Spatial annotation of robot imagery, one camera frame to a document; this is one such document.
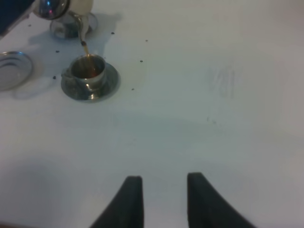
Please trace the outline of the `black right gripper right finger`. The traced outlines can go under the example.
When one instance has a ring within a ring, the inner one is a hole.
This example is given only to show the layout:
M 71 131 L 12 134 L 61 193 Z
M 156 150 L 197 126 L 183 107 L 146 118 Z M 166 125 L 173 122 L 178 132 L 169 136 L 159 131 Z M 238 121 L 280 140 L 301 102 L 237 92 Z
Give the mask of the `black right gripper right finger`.
M 190 228 L 253 228 L 199 172 L 187 175 L 187 214 Z

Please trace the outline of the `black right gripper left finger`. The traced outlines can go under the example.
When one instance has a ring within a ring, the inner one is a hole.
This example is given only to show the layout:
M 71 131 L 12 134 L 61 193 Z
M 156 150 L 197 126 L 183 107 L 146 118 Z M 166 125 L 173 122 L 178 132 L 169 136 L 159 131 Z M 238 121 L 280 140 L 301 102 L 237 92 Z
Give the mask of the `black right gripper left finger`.
M 143 228 L 143 182 L 140 176 L 128 176 L 92 228 Z

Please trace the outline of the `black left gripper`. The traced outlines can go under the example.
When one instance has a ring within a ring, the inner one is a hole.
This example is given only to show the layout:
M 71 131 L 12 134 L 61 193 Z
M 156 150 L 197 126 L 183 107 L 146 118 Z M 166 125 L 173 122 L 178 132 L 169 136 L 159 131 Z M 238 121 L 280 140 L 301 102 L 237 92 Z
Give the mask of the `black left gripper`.
M 37 3 L 37 0 L 0 0 L 0 37 L 4 38 L 27 19 Z

